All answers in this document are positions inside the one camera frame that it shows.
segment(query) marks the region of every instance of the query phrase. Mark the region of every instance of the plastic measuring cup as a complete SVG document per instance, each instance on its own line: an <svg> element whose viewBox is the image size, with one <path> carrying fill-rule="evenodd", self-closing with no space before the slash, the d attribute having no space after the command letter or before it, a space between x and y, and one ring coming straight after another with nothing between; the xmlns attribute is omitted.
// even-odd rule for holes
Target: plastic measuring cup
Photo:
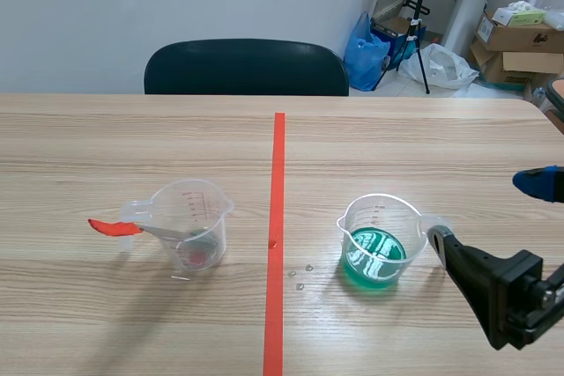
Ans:
<svg viewBox="0 0 564 376"><path fill-rule="evenodd" d="M346 274L367 287L395 283L427 246L421 214L388 194L357 198L337 221Z"/></svg>
<svg viewBox="0 0 564 376"><path fill-rule="evenodd" d="M226 251L225 216L234 204L215 184L204 180L177 181L150 200L122 207L122 221L182 232L160 240L177 272L207 269Z"/></svg>

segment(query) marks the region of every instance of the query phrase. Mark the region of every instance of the sink pedestal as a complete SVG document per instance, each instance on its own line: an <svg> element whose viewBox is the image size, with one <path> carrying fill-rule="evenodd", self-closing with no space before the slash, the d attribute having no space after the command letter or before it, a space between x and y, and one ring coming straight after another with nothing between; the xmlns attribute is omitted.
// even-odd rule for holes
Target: sink pedestal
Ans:
<svg viewBox="0 0 564 376"><path fill-rule="evenodd" d="M442 45L460 56L465 56L479 24L479 17L487 0L456 0Z"/></svg>

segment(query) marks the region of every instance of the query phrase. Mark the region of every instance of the cup rim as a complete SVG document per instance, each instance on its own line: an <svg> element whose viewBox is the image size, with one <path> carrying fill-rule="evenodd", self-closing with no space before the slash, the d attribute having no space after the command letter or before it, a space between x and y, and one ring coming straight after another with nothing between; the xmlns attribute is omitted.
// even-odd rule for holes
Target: cup rim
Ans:
<svg viewBox="0 0 564 376"><path fill-rule="evenodd" d="M402 260L390 260L390 259L384 259L382 257L379 257L376 254L372 254L372 253L368 252L364 247L361 247L360 244L354 240L354 238L353 238L353 236L351 235L350 232L348 232L343 226L341 226L341 223L346 219L346 216L348 215L349 210L352 208L352 206L356 202L358 202L359 200L363 200L363 199L369 198L369 197L386 197L386 198L390 198L392 200L396 200L396 201L404 204L405 206L409 207L419 217L418 222L417 222L417 231L418 231L419 234L422 234L421 219L423 218L423 215L421 215L421 213L419 213L419 211L417 209L415 209L415 207L413 207L411 204L409 204L406 200L403 200L403 199L401 199L401 198L399 198L395 195L384 194L384 193L366 194L366 195L363 195L362 197L357 198L352 203L350 203L349 206L346 208L345 214L343 216L341 216L339 219L337 219L338 229L340 229L342 232L344 232L349 237L349 240L354 244L354 246L357 247L363 254L367 255L368 257L371 257L373 259L376 259L376 260L379 260L380 262L385 262L385 263L395 263L395 264L400 263L401 264L401 263L411 263L411 262L413 262L421 253L423 253L423 251L425 251L425 248L427 247L427 245L429 243L429 240L427 239L427 237L424 237L425 242L423 243L423 245L421 246L419 251L417 251L415 254L412 254L410 257L402 259Z"/></svg>

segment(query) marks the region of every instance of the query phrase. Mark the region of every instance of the table surface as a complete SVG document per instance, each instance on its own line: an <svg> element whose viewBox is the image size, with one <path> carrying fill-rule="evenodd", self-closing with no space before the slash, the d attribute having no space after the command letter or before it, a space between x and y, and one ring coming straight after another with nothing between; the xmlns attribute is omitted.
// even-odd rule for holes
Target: table surface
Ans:
<svg viewBox="0 0 564 376"><path fill-rule="evenodd" d="M564 324L493 350L431 248L383 293L338 266L335 221L388 192L464 243L545 272L564 206L519 170L564 163L564 138L517 100L0 96L0 374L261 375L273 115L286 113L285 374L562 375ZM159 242L131 256L94 232L171 181L218 183L236 209L211 276L170 279ZM306 272L306 266L314 270ZM290 278L287 272L295 271ZM303 291L296 284L304 284Z"/></svg>

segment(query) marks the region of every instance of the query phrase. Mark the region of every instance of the office chair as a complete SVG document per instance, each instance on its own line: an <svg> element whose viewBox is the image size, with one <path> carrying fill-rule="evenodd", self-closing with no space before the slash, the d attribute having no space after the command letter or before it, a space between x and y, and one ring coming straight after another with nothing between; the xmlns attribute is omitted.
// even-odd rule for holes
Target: office chair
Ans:
<svg viewBox="0 0 564 376"><path fill-rule="evenodd" d="M348 96L343 61L332 51L293 41L184 41L155 53L145 94Z"/></svg>

